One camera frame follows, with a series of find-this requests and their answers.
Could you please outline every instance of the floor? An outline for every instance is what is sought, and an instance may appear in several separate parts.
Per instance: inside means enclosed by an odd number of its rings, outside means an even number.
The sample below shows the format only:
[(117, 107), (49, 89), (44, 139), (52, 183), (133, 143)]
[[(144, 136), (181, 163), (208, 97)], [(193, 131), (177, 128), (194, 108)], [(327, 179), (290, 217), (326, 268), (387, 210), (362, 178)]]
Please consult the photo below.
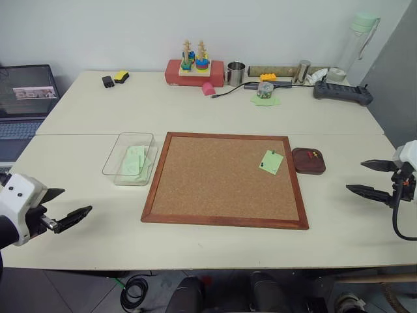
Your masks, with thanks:
[[(415, 267), (389, 267), (383, 273), (415, 272)], [(198, 276), (206, 284), (207, 305), (222, 308), (223, 312), (236, 311), (243, 299), (241, 292), (248, 283), (251, 270), (194, 270), (153, 271), (145, 277), (149, 283), (148, 294), (141, 307), (153, 313), (164, 313), (179, 282), (186, 276)], [(295, 295), (295, 303), (301, 303), (302, 295), (324, 297), (330, 313), (333, 303), (342, 292), (353, 292), (367, 303), (368, 313), (394, 312), (386, 302), (378, 284), (335, 283), (336, 276), (316, 280), (307, 279), (303, 270), (266, 270), (285, 289)], [(126, 282), (135, 274), (150, 274), (149, 271), (129, 272)], [(377, 270), (349, 273), (374, 275)], [(409, 293), (417, 293), (417, 283), (393, 284), (403, 305), (410, 313), (417, 312), (417, 299)], [(123, 313), (120, 305), (121, 287), (112, 278), (80, 275), (60, 271), (6, 268), (0, 283), (0, 313)], [(304, 307), (295, 307), (294, 312), (305, 312)]]

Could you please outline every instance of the cork board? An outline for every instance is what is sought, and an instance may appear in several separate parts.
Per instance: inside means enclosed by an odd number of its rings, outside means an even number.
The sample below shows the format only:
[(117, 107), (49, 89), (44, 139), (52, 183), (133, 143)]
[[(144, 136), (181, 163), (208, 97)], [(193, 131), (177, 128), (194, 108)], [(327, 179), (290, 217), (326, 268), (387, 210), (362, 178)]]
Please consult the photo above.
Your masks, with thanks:
[(168, 132), (141, 221), (307, 230), (288, 137)]

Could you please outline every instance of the green paper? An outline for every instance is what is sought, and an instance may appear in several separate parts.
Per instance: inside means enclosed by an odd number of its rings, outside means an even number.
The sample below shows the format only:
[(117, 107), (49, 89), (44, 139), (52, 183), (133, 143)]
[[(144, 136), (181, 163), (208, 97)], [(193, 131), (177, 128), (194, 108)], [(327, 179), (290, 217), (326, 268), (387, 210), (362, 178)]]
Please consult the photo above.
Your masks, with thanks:
[(275, 175), (277, 174), (283, 159), (284, 157), (282, 155), (279, 155), (271, 150), (267, 150), (261, 163), (259, 163), (259, 168)]
[(277, 106), (281, 101), (277, 97), (270, 97), (269, 99), (261, 99), (257, 95), (253, 95), (250, 99), (256, 106)]
[(133, 145), (127, 148), (121, 168), (121, 175), (139, 175), (145, 163), (145, 146)]
[(149, 171), (150, 165), (152, 165), (152, 162), (148, 158), (146, 158), (143, 163), (141, 173), (139, 175), (132, 175), (129, 173), (122, 172), (121, 175), (124, 175), (124, 176), (121, 177), (121, 180), (126, 181), (126, 182), (131, 182), (131, 183), (138, 182), (138, 181), (146, 181), (148, 177), (148, 171)]

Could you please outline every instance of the laptop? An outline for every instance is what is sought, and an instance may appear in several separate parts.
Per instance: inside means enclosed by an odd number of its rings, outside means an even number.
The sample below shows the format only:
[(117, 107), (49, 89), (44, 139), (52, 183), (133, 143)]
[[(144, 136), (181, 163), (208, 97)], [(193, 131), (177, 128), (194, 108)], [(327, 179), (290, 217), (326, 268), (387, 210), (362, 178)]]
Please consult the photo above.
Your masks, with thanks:
[(49, 65), (0, 67), (0, 172), (18, 159), (59, 98)]

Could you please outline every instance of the laptop keyboard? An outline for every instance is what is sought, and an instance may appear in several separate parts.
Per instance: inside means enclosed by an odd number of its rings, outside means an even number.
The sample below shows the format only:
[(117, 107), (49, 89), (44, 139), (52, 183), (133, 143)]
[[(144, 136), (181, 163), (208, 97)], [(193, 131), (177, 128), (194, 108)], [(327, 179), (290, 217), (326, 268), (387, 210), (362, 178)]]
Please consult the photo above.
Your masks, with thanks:
[(0, 140), (31, 139), (42, 122), (0, 124)]
[(8, 173), (11, 168), (11, 166), (0, 166), (0, 173)]

